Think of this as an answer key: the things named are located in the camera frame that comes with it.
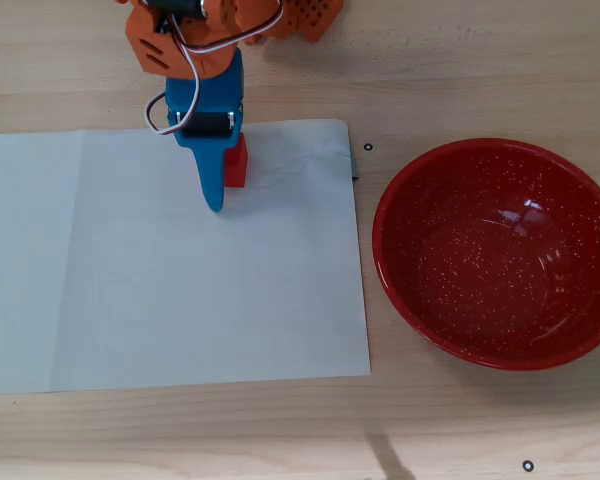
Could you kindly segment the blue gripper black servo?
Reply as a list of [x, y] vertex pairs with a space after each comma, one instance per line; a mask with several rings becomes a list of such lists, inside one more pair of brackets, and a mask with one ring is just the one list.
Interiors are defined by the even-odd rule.
[[[169, 124], [184, 118], [196, 86], [194, 80], [166, 80]], [[222, 74], [201, 81], [196, 109], [175, 133], [178, 144], [193, 153], [204, 199], [214, 212], [223, 208], [226, 187], [242, 187], [243, 96], [243, 60], [237, 49]]]

